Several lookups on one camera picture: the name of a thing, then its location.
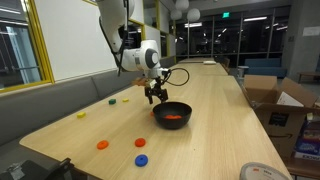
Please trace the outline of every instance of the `black bowl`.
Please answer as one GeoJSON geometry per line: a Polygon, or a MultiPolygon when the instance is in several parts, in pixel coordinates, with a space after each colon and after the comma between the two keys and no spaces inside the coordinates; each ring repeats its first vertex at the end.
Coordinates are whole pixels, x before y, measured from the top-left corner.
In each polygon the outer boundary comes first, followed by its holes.
{"type": "Polygon", "coordinates": [[[153,108],[156,121],[166,129],[179,129],[186,125],[190,119],[192,109],[181,102],[165,102],[153,108]],[[181,116],[179,118],[166,118],[166,116],[181,116]]]}

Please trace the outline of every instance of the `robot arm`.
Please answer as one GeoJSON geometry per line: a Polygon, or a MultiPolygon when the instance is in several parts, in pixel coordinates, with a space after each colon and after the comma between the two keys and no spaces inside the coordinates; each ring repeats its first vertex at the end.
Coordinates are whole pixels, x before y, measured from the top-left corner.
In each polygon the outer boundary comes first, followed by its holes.
{"type": "Polygon", "coordinates": [[[100,26],[112,51],[119,73],[121,71],[144,71],[147,78],[145,96],[153,103],[152,96],[157,96],[161,102],[168,99],[166,89],[161,89],[161,76],[166,76],[170,70],[161,68],[159,50],[154,40],[141,42],[141,48],[124,49],[126,36],[121,40],[118,30],[124,26],[127,32],[128,18],[134,9],[134,0],[97,0],[100,10],[100,26]]]}

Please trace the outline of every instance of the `exit sign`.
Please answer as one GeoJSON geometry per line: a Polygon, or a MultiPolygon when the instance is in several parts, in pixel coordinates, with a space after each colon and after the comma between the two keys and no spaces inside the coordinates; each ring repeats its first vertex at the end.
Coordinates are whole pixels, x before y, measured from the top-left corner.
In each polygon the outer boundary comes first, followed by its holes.
{"type": "Polygon", "coordinates": [[[224,12],[222,14],[222,18],[228,18],[228,17],[230,17],[230,13],[229,12],[224,12]]]}

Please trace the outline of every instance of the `floor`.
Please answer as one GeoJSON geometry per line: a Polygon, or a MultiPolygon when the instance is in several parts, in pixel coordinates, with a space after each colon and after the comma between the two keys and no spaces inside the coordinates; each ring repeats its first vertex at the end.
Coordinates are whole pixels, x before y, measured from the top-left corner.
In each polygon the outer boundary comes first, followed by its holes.
{"type": "MultiPolygon", "coordinates": [[[[236,68],[231,68],[230,69],[230,75],[233,75],[236,77],[236,80],[238,81],[239,84],[243,83],[243,78],[238,78],[238,72],[236,68]]],[[[281,84],[282,79],[278,79],[278,84],[281,84]]],[[[309,91],[315,93],[318,95],[319,99],[318,102],[320,102],[320,82],[318,81],[303,81],[301,82],[301,85],[308,89],[309,91]]],[[[305,178],[305,177],[297,177],[297,180],[315,180],[311,178],[305,178]]]]}

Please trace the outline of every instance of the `ceiling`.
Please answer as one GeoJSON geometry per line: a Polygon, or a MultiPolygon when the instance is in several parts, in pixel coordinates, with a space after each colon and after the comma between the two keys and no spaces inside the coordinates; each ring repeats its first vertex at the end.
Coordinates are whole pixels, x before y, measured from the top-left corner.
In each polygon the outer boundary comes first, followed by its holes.
{"type": "MultiPolygon", "coordinates": [[[[176,0],[160,0],[170,11],[175,9],[176,0]]],[[[225,11],[240,12],[288,6],[292,0],[189,0],[189,8],[200,10],[202,17],[221,14],[225,11]]]]}

